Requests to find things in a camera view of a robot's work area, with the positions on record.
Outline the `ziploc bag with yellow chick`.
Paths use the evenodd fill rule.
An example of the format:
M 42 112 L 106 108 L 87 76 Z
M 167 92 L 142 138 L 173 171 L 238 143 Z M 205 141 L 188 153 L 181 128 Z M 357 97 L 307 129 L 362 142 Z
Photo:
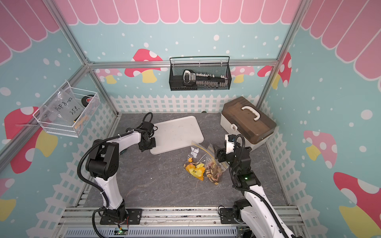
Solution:
M 196 143 L 195 141 L 191 142 L 187 160 L 183 168 L 193 177 L 204 181 L 204 175 L 206 171 L 207 159 L 210 158 L 210 155 L 203 146 Z

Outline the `clear ziploc bag of cookies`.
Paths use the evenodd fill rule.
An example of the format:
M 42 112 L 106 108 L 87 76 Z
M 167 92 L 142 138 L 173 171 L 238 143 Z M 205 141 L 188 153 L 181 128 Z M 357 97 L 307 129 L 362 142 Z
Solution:
M 208 146 L 205 160 L 205 174 L 209 180 L 218 185 L 222 174 L 229 168 L 227 162 L 219 162 L 215 158 L 216 147 L 212 144 Z

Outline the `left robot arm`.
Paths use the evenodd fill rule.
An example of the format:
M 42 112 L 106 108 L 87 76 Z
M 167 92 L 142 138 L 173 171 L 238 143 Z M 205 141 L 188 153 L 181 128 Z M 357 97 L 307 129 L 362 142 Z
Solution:
M 129 217 L 116 178 L 119 156 L 133 145 L 141 152 L 156 147 L 152 119 L 153 113 L 149 112 L 138 127 L 128 128 L 121 135 L 95 140 L 78 163 L 77 176 L 98 189 L 103 197 L 103 207 L 98 212 L 113 223 L 121 224 Z

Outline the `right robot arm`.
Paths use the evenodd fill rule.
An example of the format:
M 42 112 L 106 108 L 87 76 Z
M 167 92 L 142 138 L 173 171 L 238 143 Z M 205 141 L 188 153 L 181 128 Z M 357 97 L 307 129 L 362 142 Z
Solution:
M 244 237 L 295 238 L 268 200 L 261 182 L 251 169 L 250 151 L 241 135 L 227 134 L 225 148 L 218 149 L 215 157 L 229 165 L 233 188 L 245 197 L 234 202 L 232 208 L 219 206 L 217 212 L 222 224 L 243 224 L 249 227 Z

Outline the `white plastic tray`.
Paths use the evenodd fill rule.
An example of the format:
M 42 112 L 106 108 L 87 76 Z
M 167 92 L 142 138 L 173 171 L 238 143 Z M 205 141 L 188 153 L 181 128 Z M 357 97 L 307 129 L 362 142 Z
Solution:
M 191 146 L 192 142 L 201 143 L 204 141 L 204 136 L 194 116 L 154 125 L 157 130 L 154 133 L 156 147 L 150 150 L 153 155 L 185 148 Z

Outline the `white box with brown lid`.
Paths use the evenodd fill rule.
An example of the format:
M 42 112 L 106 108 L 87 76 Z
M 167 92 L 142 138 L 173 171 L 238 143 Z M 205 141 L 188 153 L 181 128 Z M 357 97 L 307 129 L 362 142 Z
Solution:
M 241 134 L 252 150 L 262 146 L 276 128 L 275 121 L 244 97 L 224 104 L 220 124 L 228 134 Z

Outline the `black tape roll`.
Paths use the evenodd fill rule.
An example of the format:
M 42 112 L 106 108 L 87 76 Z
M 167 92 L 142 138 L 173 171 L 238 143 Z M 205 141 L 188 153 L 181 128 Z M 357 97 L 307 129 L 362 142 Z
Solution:
M 81 103 L 82 103 L 83 107 L 87 107 L 89 105 L 89 103 L 91 102 L 91 100 L 93 99 L 93 97 L 94 97 L 94 95 L 83 96 L 81 99 Z

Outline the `socket wrench set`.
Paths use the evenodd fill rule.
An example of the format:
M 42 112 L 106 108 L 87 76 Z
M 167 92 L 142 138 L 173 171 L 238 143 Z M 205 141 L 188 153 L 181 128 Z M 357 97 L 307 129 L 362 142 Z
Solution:
M 230 88 L 230 79 L 225 75 L 217 77 L 214 74 L 196 73 L 191 70 L 183 72 L 183 86 L 194 90 L 221 89 Z

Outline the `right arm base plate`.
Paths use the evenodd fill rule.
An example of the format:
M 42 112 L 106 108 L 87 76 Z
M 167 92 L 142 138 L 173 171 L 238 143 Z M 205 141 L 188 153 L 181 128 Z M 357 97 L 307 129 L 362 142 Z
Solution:
M 244 222 L 238 217 L 234 208 L 226 208 L 219 206 L 217 213 L 220 217 L 221 224 L 244 224 Z

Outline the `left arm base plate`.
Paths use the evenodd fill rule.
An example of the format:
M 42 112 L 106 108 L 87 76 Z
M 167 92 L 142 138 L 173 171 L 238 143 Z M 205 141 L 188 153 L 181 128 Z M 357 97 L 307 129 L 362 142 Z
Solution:
M 106 209 L 100 212 L 101 225 L 139 225 L 142 218 L 142 209 Z

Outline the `clear wall bin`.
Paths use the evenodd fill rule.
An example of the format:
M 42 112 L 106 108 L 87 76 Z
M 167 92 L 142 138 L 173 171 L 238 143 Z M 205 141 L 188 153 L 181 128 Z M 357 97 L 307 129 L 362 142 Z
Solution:
M 86 95 L 94 97 L 83 107 L 81 99 Z M 46 133 L 79 137 L 100 104 L 97 92 L 72 87 L 66 81 L 33 113 L 33 117 Z

